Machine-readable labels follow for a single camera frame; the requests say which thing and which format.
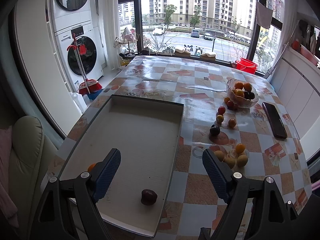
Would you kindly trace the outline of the white cabinet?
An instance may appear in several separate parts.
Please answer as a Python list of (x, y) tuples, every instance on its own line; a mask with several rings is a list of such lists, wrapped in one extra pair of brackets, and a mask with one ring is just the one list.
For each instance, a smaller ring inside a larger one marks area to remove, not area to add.
[(306, 159), (319, 151), (319, 68), (287, 48), (270, 83), (297, 130)]

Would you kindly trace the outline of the dark plum on table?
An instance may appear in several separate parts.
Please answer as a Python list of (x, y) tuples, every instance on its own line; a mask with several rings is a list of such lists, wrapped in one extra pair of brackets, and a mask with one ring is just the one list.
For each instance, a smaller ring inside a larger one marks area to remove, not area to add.
[(212, 137), (217, 137), (220, 134), (220, 127), (217, 124), (213, 124), (209, 129), (210, 135)]

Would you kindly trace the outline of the dark plum in tray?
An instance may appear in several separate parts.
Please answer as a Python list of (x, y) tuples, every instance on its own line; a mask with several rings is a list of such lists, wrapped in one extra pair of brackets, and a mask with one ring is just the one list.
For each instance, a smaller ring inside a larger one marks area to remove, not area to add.
[(157, 193), (150, 189), (144, 189), (140, 201), (143, 205), (151, 206), (157, 201)]

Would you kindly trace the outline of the red cherry tomato fruit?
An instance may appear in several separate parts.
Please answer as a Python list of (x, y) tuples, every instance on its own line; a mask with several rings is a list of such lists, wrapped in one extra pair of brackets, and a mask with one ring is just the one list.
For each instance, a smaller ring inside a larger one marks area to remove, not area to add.
[(218, 111), (217, 111), (218, 115), (224, 115), (225, 112), (226, 112), (225, 107), (220, 106), (220, 107), (218, 108)]

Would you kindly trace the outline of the white washing machine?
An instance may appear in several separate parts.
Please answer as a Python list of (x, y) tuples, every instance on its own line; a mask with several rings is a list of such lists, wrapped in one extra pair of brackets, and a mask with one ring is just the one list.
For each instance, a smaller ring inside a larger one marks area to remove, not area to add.
[(102, 49), (96, 41), (93, 25), (90, 21), (63, 28), (55, 32), (62, 62), (74, 92), (79, 91), (83, 83), (75, 51), (67, 49), (70, 45), (77, 46), (80, 59), (88, 79), (99, 80), (103, 75), (104, 57)]

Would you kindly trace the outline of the red plastic bucket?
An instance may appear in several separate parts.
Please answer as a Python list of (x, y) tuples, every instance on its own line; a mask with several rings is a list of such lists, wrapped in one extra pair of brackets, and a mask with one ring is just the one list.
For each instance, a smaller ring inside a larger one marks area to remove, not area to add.
[(242, 57), (239, 60), (236, 60), (237, 70), (241, 70), (249, 74), (255, 74), (257, 68), (258, 68), (258, 65), (250, 60), (244, 59)]

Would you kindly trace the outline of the orange fruit in tray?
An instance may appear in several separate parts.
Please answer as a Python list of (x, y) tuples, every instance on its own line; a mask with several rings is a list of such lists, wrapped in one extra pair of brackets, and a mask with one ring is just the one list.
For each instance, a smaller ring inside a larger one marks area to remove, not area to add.
[(96, 163), (91, 164), (88, 169), (87, 172), (92, 172), (93, 168), (95, 167)]

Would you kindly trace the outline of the blue dustpan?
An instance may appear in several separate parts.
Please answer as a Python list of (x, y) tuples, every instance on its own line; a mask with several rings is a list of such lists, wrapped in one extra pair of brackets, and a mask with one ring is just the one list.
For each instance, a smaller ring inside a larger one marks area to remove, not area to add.
[(95, 100), (97, 97), (98, 97), (98, 95), (102, 92), (103, 90), (102, 89), (100, 89), (100, 90), (97, 90), (96, 92), (94, 92), (94, 93), (90, 93), (90, 94), (87, 94), (87, 96), (88, 96), (88, 98), (89, 98), (89, 100)]

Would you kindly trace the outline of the black smartphone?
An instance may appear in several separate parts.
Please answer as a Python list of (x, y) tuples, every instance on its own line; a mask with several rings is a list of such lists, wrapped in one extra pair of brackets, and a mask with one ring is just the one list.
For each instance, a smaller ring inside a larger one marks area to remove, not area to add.
[(286, 139), (287, 132), (275, 105), (263, 102), (262, 106), (270, 123), (274, 137), (278, 139)]

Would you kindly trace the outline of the yellow green fruit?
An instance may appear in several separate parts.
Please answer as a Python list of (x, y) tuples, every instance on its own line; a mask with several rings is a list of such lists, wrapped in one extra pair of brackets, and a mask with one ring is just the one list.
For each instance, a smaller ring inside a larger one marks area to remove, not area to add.
[(225, 154), (220, 150), (214, 151), (214, 154), (219, 159), (219, 161), (223, 161), (225, 158)]
[(223, 162), (226, 163), (230, 169), (236, 165), (236, 160), (232, 157), (225, 157)]

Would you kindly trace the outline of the hanging grey towel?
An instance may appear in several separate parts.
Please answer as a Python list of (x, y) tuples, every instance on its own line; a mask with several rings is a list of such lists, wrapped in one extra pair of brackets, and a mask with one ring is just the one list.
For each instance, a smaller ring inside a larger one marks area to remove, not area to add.
[(256, 21), (257, 25), (269, 29), (272, 22), (272, 9), (265, 7), (260, 2), (257, 2), (257, 12), (256, 12)]

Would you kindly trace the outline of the yellow small fruit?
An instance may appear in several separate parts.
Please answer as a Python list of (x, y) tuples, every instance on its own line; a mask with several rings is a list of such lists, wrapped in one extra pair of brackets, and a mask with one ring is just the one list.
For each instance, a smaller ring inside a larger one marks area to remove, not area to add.
[(223, 123), (223, 121), (224, 121), (223, 115), (218, 114), (218, 115), (216, 116), (216, 122), (217, 122), (218, 124), (221, 124), (221, 123)]

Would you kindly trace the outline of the checkered tablecloth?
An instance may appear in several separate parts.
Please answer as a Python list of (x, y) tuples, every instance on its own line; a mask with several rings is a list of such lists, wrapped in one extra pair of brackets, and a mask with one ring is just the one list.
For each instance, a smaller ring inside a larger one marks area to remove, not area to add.
[[(226, 83), (230, 79), (249, 82), (259, 101), (275, 105), (287, 132), (287, 139), (272, 135), (261, 103), (251, 109), (227, 110), (221, 132), (209, 139), (209, 127), (217, 109), (224, 104)], [(298, 212), (311, 196), (311, 181), (298, 133), (272, 86), (263, 78), (213, 63), (173, 57), (140, 56), (131, 61), (103, 90), (91, 107), (100, 108), (112, 95), (137, 96), (184, 104), (173, 182), (156, 239), (194, 239), (201, 226), (215, 228), (226, 208), (217, 195), (206, 197), (195, 191), (207, 185), (201, 165), (206, 148), (235, 157), (237, 144), (246, 146), (248, 163), (243, 168), (252, 179), (271, 176), (284, 200), (291, 200)], [(228, 127), (229, 119), (236, 126)], [(50, 163), (46, 177), (61, 171), (75, 141), (67, 137)]]

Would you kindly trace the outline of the white dryer upper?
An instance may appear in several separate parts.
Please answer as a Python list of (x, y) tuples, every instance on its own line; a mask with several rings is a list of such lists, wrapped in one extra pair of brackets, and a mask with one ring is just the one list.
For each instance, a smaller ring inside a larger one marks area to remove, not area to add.
[(50, 0), (54, 32), (92, 21), (95, 0)]

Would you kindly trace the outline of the red broom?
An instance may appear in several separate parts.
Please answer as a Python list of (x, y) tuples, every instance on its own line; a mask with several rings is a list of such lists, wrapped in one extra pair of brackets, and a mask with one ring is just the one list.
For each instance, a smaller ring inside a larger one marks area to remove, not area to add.
[(67, 47), (67, 51), (69, 51), (70, 49), (74, 50), (75, 53), (75, 58), (78, 64), (78, 67), (80, 69), (80, 73), (83, 79), (83, 82), (79, 85), (79, 89), (78, 92), (79, 94), (81, 94), (82, 96), (90, 94), (90, 93), (94, 93), (97, 90), (102, 89), (102, 85), (95, 79), (89, 79), (85, 73), (84, 70), (84, 66), (82, 64), (82, 60), (80, 57), (80, 50), (79, 50), (79, 46), (77, 44), (76, 41), (76, 36), (75, 34), (72, 34), (73, 37), (73, 44)]

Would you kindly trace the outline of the white shallow tray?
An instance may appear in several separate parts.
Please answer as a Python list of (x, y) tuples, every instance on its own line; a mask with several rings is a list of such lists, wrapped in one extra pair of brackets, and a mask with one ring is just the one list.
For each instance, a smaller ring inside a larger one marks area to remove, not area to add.
[[(69, 133), (75, 145), (61, 179), (75, 178), (118, 149), (121, 162), (98, 210), (114, 226), (154, 237), (169, 191), (183, 109), (181, 103), (122, 95), (88, 108)], [(144, 189), (157, 193), (155, 204), (141, 203)]]

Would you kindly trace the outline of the glass fruit bowl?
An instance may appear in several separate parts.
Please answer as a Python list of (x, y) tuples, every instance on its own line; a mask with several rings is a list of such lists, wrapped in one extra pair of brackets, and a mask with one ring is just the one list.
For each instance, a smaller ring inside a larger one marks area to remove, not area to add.
[(229, 100), (239, 108), (251, 108), (259, 100), (255, 88), (249, 82), (230, 79), (227, 81), (226, 92)]

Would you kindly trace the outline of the beige sofa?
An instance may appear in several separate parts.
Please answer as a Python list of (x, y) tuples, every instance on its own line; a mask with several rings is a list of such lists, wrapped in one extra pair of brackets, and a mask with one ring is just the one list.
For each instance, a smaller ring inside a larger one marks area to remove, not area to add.
[(1, 213), (24, 239), (29, 237), (41, 183), (56, 153), (38, 118), (23, 116), (12, 126), (1, 125)]

